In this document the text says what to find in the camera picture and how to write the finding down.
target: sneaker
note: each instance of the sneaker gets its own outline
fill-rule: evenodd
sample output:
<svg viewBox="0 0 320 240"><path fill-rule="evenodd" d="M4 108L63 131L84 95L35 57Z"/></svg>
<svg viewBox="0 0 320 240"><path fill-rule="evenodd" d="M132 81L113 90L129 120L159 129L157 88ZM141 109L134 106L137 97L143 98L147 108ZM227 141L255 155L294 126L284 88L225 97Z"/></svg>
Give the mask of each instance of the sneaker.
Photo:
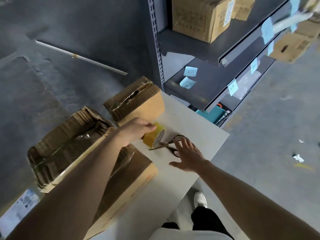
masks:
<svg viewBox="0 0 320 240"><path fill-rule="evenodd" d="M204 206L205 208L208 208L205 195L201 192L195 193L193 202L194 202L194 208L197 208L198 206Z"/></svg>

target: person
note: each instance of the person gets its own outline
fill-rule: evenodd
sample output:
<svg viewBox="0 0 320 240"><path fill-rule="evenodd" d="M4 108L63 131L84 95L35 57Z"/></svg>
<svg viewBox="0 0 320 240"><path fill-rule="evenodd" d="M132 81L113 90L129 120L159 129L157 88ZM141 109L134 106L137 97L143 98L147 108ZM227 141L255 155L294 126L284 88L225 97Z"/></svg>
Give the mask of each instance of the person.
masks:
<svg viewBox="0 0 320 240"><path fill-rule="evenodd" d="M140 118L115 129L23 218L7 240L83 240L120 149L155 129L156 126ZM307 223L203 158L188 138L174 143L181 162L173 161L170 165L197 173L251 240L320 239L320 234ZM195 207L191 215L193 231L164 223L150 239L233 239L218 216L207 208L202 193L196 194Z"/></svg>

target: hand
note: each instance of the hand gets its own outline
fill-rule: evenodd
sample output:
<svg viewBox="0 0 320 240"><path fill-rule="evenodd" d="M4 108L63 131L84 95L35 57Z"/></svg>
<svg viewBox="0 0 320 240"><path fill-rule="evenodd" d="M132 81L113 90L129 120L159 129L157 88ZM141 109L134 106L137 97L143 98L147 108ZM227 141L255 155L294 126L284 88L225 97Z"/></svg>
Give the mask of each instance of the hand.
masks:
<svg viewBox="0 0 320 240"><path fill-rule="evenodd" d="M149 121L141 118L134 118L115 130L116 137L119 138L123 147L131 142L141 139L145 133L154 131L156 125L152 125Z"/></svg>
<svg viewBox="0 0 320 240"><path fill-rule="evenodd" d="M207 161L203 158L199 149L187 137L175 139L174 144L179 152L181 162L172 161L169 165L186 172L197 173L202 164Z"/></svg>

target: table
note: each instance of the table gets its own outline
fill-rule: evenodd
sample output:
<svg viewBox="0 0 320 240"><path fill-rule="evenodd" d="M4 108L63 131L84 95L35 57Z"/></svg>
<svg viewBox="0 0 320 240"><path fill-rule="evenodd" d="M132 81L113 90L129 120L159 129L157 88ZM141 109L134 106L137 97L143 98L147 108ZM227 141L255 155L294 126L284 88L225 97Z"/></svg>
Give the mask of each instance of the table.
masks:
<svg viewBox="0 0 320 240"><path fill-rule="evenodd" d="M162 97L165 112L156 121L166 127L164 140L182 134L199 148L206 159L211 160L229 134L169 95L162 92ZM149 151L141 140L133 145L154 162L159 174L120 210L109 228L94 236L93 240L149 239L198 178L195 173L169 166L169 162L178 158L166 148Z"/></svg>

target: white shirt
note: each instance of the white shirt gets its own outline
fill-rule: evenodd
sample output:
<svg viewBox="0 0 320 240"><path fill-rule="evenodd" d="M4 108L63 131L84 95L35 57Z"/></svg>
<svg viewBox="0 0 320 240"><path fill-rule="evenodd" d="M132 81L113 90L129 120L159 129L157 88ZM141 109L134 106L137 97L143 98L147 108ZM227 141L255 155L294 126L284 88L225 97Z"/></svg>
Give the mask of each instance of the white shirt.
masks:
<svg viewBox="0 0 320 240"><path fill-rule="evenodd" d="M161 227L149 240L232 240L232 238L214 231L182 231Z"/></svg>

